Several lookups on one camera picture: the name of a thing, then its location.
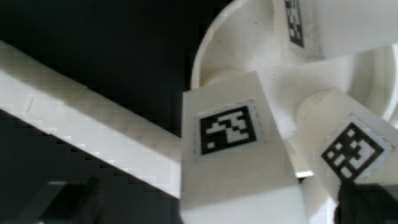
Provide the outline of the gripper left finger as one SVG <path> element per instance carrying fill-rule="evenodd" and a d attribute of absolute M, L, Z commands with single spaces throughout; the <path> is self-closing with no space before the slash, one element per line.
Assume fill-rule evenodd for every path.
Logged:
<path fill-rule="evenodd" d="M 100 180 L 50 181 L 11 224 L 101 224 L 105 198 Z"/>

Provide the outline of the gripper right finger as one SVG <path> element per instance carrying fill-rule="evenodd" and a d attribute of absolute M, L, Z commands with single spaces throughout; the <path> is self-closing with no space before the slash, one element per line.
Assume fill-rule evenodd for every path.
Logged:
<path fill-rule="evenodd" d="M 341 183 L 334 224 L 398 224 L 398 184 Z"/>

